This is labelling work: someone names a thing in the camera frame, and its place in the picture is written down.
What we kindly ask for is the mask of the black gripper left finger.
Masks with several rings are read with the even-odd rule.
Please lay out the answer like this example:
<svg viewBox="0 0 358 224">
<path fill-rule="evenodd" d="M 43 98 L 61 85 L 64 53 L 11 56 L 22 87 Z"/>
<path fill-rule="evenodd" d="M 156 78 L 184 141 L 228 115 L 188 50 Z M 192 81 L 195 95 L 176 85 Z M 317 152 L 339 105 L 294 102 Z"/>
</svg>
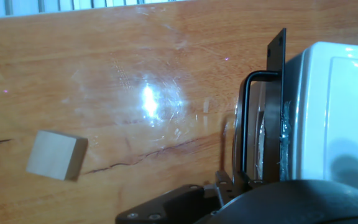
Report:
<svg viewBox="0 0 358 224">
<path fill-rule="evenodd" d="M 216 182 L 183 185 L 116 216 L 116 224 L 207 223 L 225 204 L 239 195 L 225 171 L 217 171 Z"/>
</svg>

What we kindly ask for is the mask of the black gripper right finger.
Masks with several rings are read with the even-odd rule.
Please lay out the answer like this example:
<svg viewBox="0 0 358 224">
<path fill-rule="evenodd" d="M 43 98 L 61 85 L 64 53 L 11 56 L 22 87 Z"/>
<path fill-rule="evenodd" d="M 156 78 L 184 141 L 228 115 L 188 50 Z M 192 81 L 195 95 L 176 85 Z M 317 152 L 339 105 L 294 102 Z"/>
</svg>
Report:
<svg viewBox="0 0 358 224">
<path fill-rule="evenodd" d="M 258 187 L 262 187 L 262 186 L 265 186 L 265 185 L 268 185 L 268 184 L 269 184 L 269 182 L 264 181 L 264 180 L 250 180 L 250 181 L 248 181 L 248 186 L 251 189 L 256 189 Z"/>
</svg>

